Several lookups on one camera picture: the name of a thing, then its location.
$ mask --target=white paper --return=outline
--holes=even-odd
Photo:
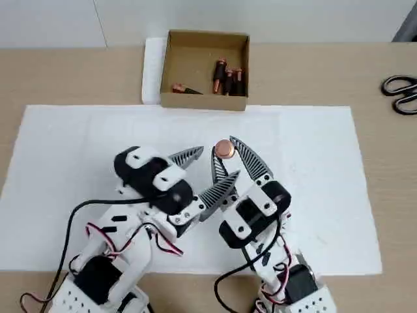
[[[164,70],[167,37],[147,38],[143,58],[142,102],[161,103],[161,81]]]
[[[187,180],[211,184],[210,150],[236,136],[264,159],[293,195],[291,209],[304,257],[322,275],[382,271],[362,159],[349,108],[260,107],[246,112],[173,110],[156,106],[29,106],[0,201],[0,269],[54,270],[75,205],[117,198],[115,155],[132,145],[161,153],[204,145]],[[82,209],[67,259],[86,244],[83,227],[105,205]],[[244,263],[218,234],[222,215],[177,241],[177,258],[155,250],[152,271],[223,273]]]

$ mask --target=mounting hole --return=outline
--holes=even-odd
[[[172,196],[172,198],[174,199],[175,202],[180,202],[181,201],[181,196],[179,194],[174,194]]]

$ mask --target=wooden table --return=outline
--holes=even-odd
[[[417,76],[416,56],[415,44],[251,47],[250,104],[350,105],[353,111],[384,274],[326,278],[339,312],[417,310],[417,117],[395,114],[392,99],[379,93],[388,75]],[[143,48],[0,50],[0,185],[26,104],[140,103],[142,61]],[[0,311],[20,312],[20,293],[45,294],[51,277],[0,273]],[[213,276],[150,274],[140,285],[157,313],[223,312],[213,282]],[[256,289],[255,279],[244,276],[226,280],[221,292],[247,312]]]

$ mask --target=scissors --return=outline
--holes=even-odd
[[[397,89],[391,89],[390,84],[392,82],[406,82],[408,83],[405,87]],[[387,78],[381,84],[381,92],[388,96],[403,95],[404,97],[398,98],[392,102],[392,109],[398,114],[402,115],[416,115],[417,108],[408,110],[403,107],[404,103],[417,100],[417,78],[407,75],[395,75]]]

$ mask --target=open box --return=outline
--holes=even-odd
[[[214,94],[216,61],[226,58],[229,68],[242,68],[245,95]],[[249,91],[249,36],[239,33],[171,30],[168,34],[161,83],[165,108],[244,111]],[[172,92],[174,83],[184,84],[203,95]]]

